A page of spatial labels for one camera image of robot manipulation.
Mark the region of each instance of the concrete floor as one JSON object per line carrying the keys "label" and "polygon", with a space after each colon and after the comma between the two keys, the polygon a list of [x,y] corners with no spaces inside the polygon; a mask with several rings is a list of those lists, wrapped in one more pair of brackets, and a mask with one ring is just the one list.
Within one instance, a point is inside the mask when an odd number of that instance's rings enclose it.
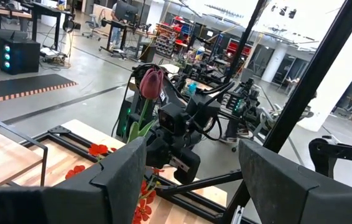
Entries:
{"label": "concrete floor", "polygon": [[[82,23],[83,30],[81,32],[87,31],[84,21],[89,18],[85,15],[78,15],[77,20]],[[16,25],[4,24],[4,26],[7,29],[18,29]],[[37,41],[45,45],[52,45],[54,31],[52,30],[46,38],[46,33],[49,30],[50,27],[40,25]],[[71,119],[79,119],[104,133],[111,134],[118,109],[121,106],[125,84],[132,66],[136,66],[137,63],[112,58],[105,51],[99,52],[99,46],[106,45],[105,37],[98,42],[82,37],[79,32],[75,32],[73,36],[66,35],[62,42],[63,52],[67,53],[71,49],[70,63],[72,66],[69,69],[58,72],[40,69],[38,74],[28,73],[16,76],[0,72],[0,80],[56,73],[77,82],[78,85],[0,102],[0,120],[29,136],[40,134]],[[158,62],[160,59],[160,57],[156,57],[154,62]],[[281,91],[276,91],[276,86],[260,82],[260,80],[257,80],[256,83],[262,86],[273,103],[285,104],[286,95]],[[85,97],[84,100],[73,101],[81,97]],[[270,108],[270,104],[263,94],[260,96],[260,101],[263,107]],[[323,126],[325,128],[317,133],[296,126],[290,135],[296,150],[293,149],[290,142],[287,142],[280,154],[291,161],[313,169],[308,153],[308,144],[311,140],[332,133],[344,143],[352,144],[351,121],[330,116]],[[217,136],[218,130],[213,130],[211,135]],[[206,140],[199,143],[194,151],[201,157],[201,166],[197,175],[199,179],[239,169],[238,157],[236,153],[231,152],[231,146]],[[335,167],[335,179],[352,186],[352,162],[338,161]],[[239,182],[219,185],[219,188],[227,191],[228,202],[238,185]],[[259,221],[251,202],[244,213],[247,217]]]}

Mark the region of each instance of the person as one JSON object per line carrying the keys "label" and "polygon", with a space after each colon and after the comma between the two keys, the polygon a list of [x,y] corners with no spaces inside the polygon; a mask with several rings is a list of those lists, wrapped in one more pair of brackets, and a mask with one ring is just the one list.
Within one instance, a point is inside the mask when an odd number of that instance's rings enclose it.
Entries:
{"label": "person", "polygon": [[[117,3],[115,3],[113,6],[113,10],[111,11],[111,17],[113,18],[114,21],[120,21],[119,18],[115,16],[116,5]],[[119,48],[120,40],[121,40],[121,29],[117,27],[113,27],[113,32],[111,33],[110,42],[112,43],[113,46],[116,46],[117,48]]]}
{"label": "person", "polygon": [[288,92],[288,97],[290,97],[292,95],[292,93],[294,92],[294,90],[295,90],[296,86],[298,85],[299,81],[300,81],[300,78],[295,78],[293,80],[291,80],[289,77],[287,78],[287,82],[289,84],[288,84],[288,87],[285,90],[285,92]]}

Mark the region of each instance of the black metal pole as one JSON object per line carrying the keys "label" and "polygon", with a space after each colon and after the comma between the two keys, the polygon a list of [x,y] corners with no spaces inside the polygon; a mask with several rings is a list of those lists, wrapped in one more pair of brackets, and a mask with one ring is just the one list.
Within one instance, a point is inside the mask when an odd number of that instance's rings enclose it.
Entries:
{"label": "black metal pole", "polygon": [[[351,33],[352,0],[346,0],[310,62],[305,75],[266,138],[263,144],[264,147],[276,153],[280,151]],[[237,206],[245,206],[249,198],[246,183],[242,181],[226,212],[223,214],[223,221],[229,223]]]}
{"label": "black metal pole", "polygon": [[228,70],[228,74],[225,78],[224,83],[230,82],[231,77],[236,72],[238,61],[239,61],[239,58],[241,57],[241,53],[243,52],[243,48],[245,47],[245,44],[248,41],[248,37],[252,31],[252,27],[255,24],[255,22],[257,21],[257,17],[259,16],[259,14],[262,10],[262,6],[264,5],[264,3],[266,1],[267,0],[258,0],[258,2],[256,4],[256,8],[252,13],[251,20],[249,21],[248,26],[246,27],[245,31],[243,32],[243,34],[241,36],[241,39],[239,40],[239,45],[238,45],[237,51],[234,55],[233,61],[231,62],[230,69]]}

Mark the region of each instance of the flower stem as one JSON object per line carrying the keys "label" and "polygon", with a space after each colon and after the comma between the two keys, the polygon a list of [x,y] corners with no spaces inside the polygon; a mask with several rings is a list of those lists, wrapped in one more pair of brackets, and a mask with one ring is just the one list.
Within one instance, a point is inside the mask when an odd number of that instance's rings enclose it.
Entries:
{"label": "flower stem", "polygon": [[144,102],[143,110],[141,111],[140,119],[139,119],[139,131],[141,128],[141,123],[143,123],[144,115],[146,115],[147,107],[149,106],[150,100],[146,99]]}

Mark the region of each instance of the office chair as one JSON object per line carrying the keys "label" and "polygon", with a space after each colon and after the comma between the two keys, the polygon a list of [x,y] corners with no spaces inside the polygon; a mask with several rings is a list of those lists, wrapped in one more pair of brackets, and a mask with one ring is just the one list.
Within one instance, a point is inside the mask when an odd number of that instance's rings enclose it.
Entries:
{"label": "office chair", "polygon": [[101,40],[101,37],[100,35],[98,35],[96,32],[95,32],[95,29],[99,29],[101,28],[101,20],[103,19],[103,13],[100,14],[99,18],[98,18],[98,21],[96,21],[96,16],[93,15],[93,14],[90,14],[90,21],[86,21],[85,24],[88,24],[89,28],[91,29],[91,32],[83,32],[82,33],[82,36],[86,36],[86,38],[94,38],[96,37],[97,38],[97,41],[100,41]]}

